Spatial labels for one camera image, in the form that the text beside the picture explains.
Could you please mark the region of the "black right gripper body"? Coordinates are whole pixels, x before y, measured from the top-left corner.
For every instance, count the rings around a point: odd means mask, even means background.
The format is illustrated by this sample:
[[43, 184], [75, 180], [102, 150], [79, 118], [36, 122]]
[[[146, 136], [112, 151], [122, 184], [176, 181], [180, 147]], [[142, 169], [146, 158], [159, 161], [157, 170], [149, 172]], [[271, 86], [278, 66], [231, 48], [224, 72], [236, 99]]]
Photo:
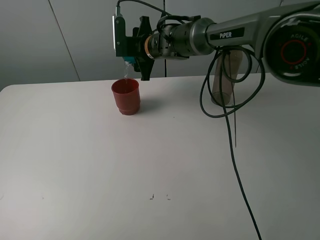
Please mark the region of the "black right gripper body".
[[141, 74], [142, 81], [149, 81], [155, 60], [150, 58], [145, 50], [145, 42], [153, 33], [148, 16], [139, 18], [139, 27], [134, 27], [132, 37], [128, 38], [127, 50], [129, 57], [135, 58], [133, 70]]

